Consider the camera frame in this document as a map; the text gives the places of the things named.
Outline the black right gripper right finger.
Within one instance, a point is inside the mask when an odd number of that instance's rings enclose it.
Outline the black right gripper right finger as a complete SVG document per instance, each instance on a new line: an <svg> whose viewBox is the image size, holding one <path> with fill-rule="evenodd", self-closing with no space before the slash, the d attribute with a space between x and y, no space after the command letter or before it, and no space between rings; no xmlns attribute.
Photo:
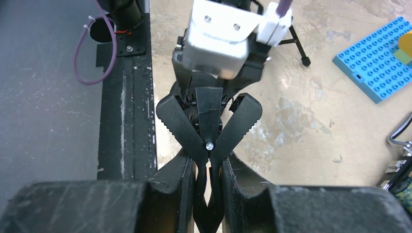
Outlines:
<svg viewBox="0 0 412 233"><path fill-rule="evenodd" d="M412 222L375 187L275 185L236 155L222 165L225 233L409 233Z"/></svg>

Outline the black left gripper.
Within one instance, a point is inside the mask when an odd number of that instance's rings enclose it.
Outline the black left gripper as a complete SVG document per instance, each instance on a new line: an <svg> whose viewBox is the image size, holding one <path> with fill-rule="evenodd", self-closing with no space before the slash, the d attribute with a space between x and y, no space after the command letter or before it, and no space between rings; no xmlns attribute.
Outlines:
<svg viewBox="0 0 412 233"><path fill-rule="evenodd" d="M224 58L210 53L197 53L187 62L196 62L192 67L185 67L184 48L189 46L189 32L185 29L183 37L178 37L177 46L172 53L172 64L176 81L171 88L172 94L188 94L196 87L222 87L224 94L236 94L245 87L259 82L268 58L269 46L255 41L256 34L248 37L251 52L240 70L233 75L232 70L222 68Z"/></svg>

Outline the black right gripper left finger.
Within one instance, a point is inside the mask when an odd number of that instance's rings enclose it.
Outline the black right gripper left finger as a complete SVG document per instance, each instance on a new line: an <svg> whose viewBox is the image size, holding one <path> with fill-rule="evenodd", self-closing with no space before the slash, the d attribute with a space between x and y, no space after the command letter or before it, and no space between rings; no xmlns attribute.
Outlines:
<svg viewBox="0 0 412 233"><path fill-rule="evenodd" d="M3 233L193 231L195 164L180 151L146 180L34 183L9 201Z"/></svg>

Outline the black tripod shock-mount stand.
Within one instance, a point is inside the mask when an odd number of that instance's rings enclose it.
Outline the black tripod shock-mount stand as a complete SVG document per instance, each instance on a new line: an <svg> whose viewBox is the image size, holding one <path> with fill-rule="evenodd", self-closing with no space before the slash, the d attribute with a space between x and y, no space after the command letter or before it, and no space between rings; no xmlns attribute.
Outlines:
<svg viewBox="0 0 412 233"><path fill-rule="evenodd" d="M311 60L310 60L310 58L306 55L306 53L305 53L305 51L304 51L304 49L303 49L303 46L302 46L302 44L301 44L301 42L300 42L300 39L298 38L298 35L297 35L297 33L296 33L293 25L291 25L291 26L289 27L289 31L290 31L290 34L292 35L292 39L284 39L284 40L281 40L280 43L279 43L279 45L295 44L296 47L297 47L297 49L298 49L298 51L299 51L299 53L300 53L302 65L304 65L304 66L306 66L306 67L309 67L309 66L311 65Z"/></svg>

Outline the black round-base mic stand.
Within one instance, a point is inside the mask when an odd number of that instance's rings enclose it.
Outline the black round-base mic stand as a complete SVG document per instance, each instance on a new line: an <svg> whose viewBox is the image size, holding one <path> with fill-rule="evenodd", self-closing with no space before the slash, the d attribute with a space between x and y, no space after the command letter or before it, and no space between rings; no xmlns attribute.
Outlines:
<svg viewBox="0 0 412 233"><path fill-rule="evenodd" d="M181 145L177 157L185 159L180 179L180 231L197 225L202 233L222 227L234 233L242 225L234 191L233 150L262 115L261 104L247 93L239 94L230 106L233 113L226 125L221 115L230 100L216 79L194 72L187 93L174 90L156 107L158 118Z"/></svg>

